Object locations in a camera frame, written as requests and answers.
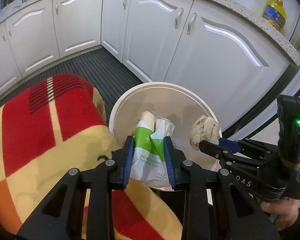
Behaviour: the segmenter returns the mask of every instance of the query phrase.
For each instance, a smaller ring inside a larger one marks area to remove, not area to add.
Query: kitchen cabinet
[[[103,0],[101,44],[122,63],[130,0]]]
[[[102,0],[53,0],[60,57],[101,44]]]
[[[289,65],[247,22],[205,0],[194,0],[165,82],[202,98],[225,130],[251,109]]]
[[[23,77],[60,58],[52,0],[29,5],[5,20],[7,37]]]
[[[142,81],[163,81],[192,2],[130,1],[122,63]]]
[[[12,55],[4,22],[0,24],[0,95],[22,79]]]

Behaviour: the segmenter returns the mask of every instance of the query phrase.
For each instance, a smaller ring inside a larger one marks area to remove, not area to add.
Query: yellow oil bottle
[[[282,0],[266,1],[265,7],[263,8],[260,16],[266,19],[273,27],[281,32],[287,19]]]

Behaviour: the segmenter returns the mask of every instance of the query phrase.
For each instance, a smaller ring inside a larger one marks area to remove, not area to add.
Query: floor
[[[0,107],[27,88],[60,73],[81,76],[99,90],[106,102],[107,121],[119,97],[130,88],[142,83],[110,52],[101,48],[64,61],[26,81],[0,100]]]

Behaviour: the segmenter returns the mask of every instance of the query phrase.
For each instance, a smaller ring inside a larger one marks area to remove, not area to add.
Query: metal screw
[[[106,161],[107,166],[112,166],[112,165],[114,165],[114,163],[115,163],[114,160],[107,160]]]
[[[220,174],[223,176],[228,176],[229,175],[229,171],[227,169],[221,169],[220,170]]]
[[[183,165],[184,166],[191,166],[193,164],[193,162],[191,160],[185,160],[183,161]]]
[[[69,170],[69,174],[71,176],[76,175],[77,173],[78,173],[78,169],[76,169],[76,168],[72,168],[71,170]]]

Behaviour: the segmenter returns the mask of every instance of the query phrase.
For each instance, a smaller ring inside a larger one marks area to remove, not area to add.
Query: red and yellow blanket
[[[48,78],[0,108],[0,222],[9,232],[18,232],[70,168],[111,158],[118,146],[105,121],[97,89],[71,74]],[[112,201],[116,239],[181,238],[177,217],[149,188],[130,182]]]

